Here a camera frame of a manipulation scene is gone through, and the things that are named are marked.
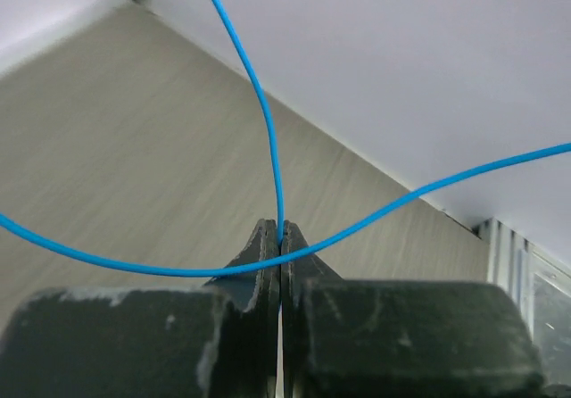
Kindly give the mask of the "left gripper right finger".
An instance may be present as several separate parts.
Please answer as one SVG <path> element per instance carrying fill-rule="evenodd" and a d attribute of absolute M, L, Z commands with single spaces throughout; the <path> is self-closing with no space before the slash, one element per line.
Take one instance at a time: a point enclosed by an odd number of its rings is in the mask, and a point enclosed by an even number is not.
<path fill-rule="evenodd" d="M 287 397 L 539 397 L 542 362 L 498 286 L 281 267 Z"/>

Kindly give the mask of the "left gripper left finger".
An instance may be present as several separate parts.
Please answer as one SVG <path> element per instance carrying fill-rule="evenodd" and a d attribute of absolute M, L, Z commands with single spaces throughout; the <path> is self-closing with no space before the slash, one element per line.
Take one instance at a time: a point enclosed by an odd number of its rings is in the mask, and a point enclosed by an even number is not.
<path fill-rule="evenodd" d="M 37 292 L 1 338 L 4 397 L 272 397 L 277 269 L 200 287 Z"/>

